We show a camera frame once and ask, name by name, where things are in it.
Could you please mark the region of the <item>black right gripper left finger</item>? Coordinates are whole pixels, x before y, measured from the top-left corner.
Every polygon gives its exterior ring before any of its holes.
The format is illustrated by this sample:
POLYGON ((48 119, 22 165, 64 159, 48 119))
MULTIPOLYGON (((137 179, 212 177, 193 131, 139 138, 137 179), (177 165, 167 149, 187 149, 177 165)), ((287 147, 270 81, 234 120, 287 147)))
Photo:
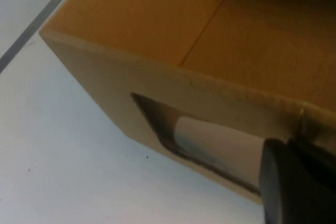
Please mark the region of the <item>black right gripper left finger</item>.
POLYGON ((262 149, 259 190, 265 223, 335 223, 335 194, 276 139, 262 149))

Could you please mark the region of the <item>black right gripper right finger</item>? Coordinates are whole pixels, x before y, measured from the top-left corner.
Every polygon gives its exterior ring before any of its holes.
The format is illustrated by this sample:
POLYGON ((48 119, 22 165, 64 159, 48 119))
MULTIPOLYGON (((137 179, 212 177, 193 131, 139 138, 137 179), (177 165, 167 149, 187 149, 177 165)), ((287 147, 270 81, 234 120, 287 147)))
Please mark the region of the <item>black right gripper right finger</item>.
POLYGON ((287 145, 311 176, 335 194, 335 156, 305 139, 290 138, 287 145))

